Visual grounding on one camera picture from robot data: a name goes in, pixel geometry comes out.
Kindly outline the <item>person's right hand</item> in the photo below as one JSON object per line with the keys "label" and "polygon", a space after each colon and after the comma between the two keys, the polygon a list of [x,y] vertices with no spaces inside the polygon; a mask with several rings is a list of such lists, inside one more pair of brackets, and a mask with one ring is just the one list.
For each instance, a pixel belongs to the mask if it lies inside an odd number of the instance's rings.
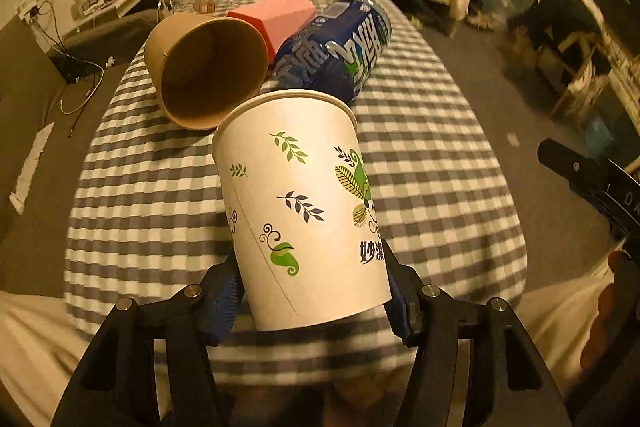
{"label": "person's right hand", "polygon": [[600,292],[598,315],[591,325],[588,340],[580,356],[580,367],[582,369],[590,369],[602,357],[614,338],[611,317],[616,308],[615,289],[616,284],[612,282]]}

